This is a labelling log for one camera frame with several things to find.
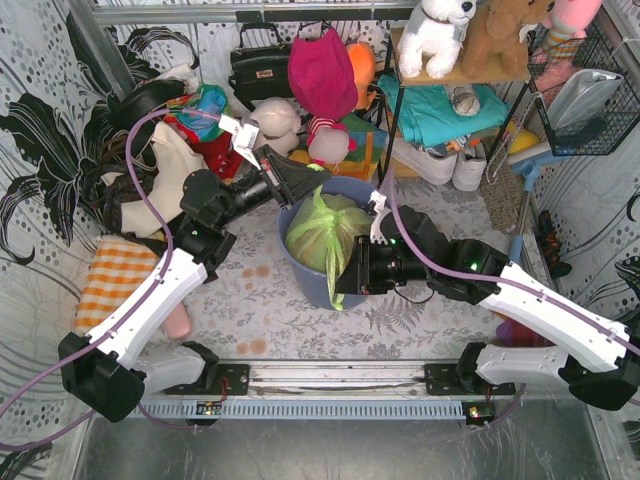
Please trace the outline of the green trash bag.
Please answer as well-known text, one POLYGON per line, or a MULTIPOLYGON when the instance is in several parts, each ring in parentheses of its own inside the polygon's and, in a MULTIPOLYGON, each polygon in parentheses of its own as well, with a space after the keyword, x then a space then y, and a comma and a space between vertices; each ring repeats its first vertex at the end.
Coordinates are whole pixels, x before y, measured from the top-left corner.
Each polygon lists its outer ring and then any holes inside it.
POLYGON ((351 257, 354 240, 370 233, 372 216, 353 200, 322 192, 322 186, 302 200, 291 222, 285 245, 300 264, 326 275, 333 311, 352 309, 365 298, 335 290, 336 280, 351 257))

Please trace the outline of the blue trash bin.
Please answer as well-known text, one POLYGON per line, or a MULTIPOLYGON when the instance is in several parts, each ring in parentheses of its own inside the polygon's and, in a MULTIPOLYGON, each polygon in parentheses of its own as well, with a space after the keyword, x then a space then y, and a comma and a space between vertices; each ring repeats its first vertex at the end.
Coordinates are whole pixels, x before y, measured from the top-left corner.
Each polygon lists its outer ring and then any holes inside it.
MULTIPOLYGON (((370 195, 374 190, 374 186, 370 183, 347 176, 334 176, 322 185, 323 193, 343 195, 353 200, 359 207, 365 207, 367 205, 370 195)), ((291 208, 280 211, 277 220, 279 245, 292 268, 297 286, 305 298, 317 308, 333 311, 333 307, 329 301, 326 275, 300 264, 289 253, 285 245, 289 226, 302 206, 302 203, 303 201, 299 201, 291 208)))

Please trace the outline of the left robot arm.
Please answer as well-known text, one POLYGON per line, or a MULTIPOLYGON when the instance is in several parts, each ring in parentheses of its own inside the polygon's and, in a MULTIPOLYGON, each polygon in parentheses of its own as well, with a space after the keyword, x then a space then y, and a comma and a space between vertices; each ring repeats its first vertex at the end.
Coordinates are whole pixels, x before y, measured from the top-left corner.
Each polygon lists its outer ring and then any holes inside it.
POLYGON ((157 357, 141 352, 189 293, 216 280, 236 241, 228 223, 271 200, 289 209, 332 176, 269 146, 255 154, 257 166, 230 184, 209 169, 189 174, 180 201, 185 217, 155 270, 88 334, 70 333, 60 342, 63 387, 107 420, 123 420, 156 392, 225 394, 228 383, 210 349, 187 341, 157 357))

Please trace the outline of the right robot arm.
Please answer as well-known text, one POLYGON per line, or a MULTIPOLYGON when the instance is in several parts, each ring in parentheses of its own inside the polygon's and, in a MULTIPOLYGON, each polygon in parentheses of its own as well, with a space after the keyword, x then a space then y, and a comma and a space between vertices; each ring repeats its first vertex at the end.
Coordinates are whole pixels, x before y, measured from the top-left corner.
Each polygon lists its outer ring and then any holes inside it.
POLYGON ((519 383, 561 385, 578 400, 609 411, 639 391, 639 322, 600 317, 545 287, 500 251, 478 240, 449 240, 427 214, 384 210, 354 241, 335 289, 379 295, 423 281, 450 300, 504 315, 548 340, 542 347, 468 344, 452 384, 480 394, 519 383))

